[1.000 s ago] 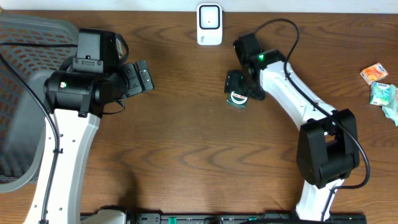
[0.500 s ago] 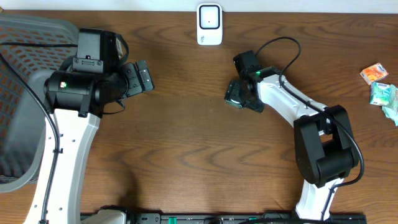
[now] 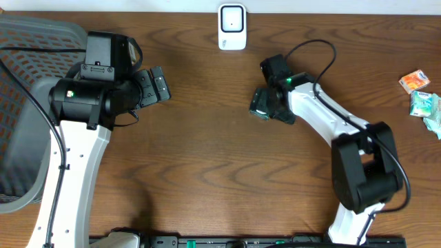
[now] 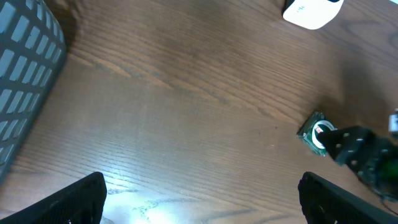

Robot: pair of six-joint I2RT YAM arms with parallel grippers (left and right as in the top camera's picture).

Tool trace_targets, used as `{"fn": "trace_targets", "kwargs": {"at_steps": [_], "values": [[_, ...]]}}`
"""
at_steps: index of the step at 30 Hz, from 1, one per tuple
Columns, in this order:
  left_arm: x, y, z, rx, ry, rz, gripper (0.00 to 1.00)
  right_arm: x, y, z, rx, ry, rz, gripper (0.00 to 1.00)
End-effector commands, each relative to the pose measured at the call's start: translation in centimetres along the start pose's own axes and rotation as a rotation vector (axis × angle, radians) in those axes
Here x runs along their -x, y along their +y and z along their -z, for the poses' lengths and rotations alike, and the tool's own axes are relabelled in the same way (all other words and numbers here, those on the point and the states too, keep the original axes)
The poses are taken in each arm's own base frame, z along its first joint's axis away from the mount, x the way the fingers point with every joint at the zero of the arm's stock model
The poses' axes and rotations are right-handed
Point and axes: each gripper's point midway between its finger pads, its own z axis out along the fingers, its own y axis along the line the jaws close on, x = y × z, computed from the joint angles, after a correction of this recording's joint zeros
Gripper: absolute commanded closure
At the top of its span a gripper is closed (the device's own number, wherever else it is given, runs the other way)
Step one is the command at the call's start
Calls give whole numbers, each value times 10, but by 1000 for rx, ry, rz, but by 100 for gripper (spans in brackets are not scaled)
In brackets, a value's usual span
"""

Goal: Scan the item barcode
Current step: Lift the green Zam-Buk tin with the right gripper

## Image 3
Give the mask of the dark green small box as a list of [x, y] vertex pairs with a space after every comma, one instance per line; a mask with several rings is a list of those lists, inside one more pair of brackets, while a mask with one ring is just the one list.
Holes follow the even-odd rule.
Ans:
[[249, 113], [253, 114], [264, 121], [269, 120], [269, 108], [267, 105], [268, 100], [268, 89], [267, 88], [257, 88], [253, 94]]

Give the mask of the orange tissue pack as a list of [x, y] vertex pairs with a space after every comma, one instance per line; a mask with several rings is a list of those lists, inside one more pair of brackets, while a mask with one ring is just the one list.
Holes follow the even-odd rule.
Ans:
[[398, 82], [407, 92], [407, 94], [410, 94], [416, 90], [428, 86], [431, 81], [422, 70], [416, 70], [408, 75], [403, 76]]

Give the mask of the green tissue pack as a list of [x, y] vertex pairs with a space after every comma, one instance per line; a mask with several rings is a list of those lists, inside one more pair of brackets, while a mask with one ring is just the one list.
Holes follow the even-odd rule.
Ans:
[[432, 95], [425, 92], [413, 91], [411, 93], [410, 115], [428, 117], [431, 115]]

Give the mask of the green wet wipes pack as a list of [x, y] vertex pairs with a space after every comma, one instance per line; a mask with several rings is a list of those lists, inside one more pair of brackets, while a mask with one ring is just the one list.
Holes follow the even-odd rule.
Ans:
[[440, 131], [440, 97], [437, 94], [431, 95], [431, 114], [423, 118], [423, 122], [429, 131], [434, 132], [438, 139], [441, 139]]

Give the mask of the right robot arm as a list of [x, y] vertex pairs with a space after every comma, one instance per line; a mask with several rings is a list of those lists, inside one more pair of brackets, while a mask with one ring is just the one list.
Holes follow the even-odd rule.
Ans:
[[345, 110], [313, 84], [313, 76], [293, 73], [281, 54], [263, 60], [260, 68], [267, 86], [255, 91], [249, 111], [289, 125], [301, 118], [327, 142], [332, 185], [340, 201], [327, 239], [367, 244], [375, 216], [404, 185], [391, 128]]

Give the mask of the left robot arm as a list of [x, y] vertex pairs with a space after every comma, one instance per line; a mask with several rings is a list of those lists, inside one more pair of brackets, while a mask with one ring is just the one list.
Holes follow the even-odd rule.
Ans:
[[89, 245], [96, 177], [117, 116], [171, 97], [163, 70], [142, 63], [133, 38], [90, 32], [85, 59], [50, 89], [50, 162], [30, 247]]

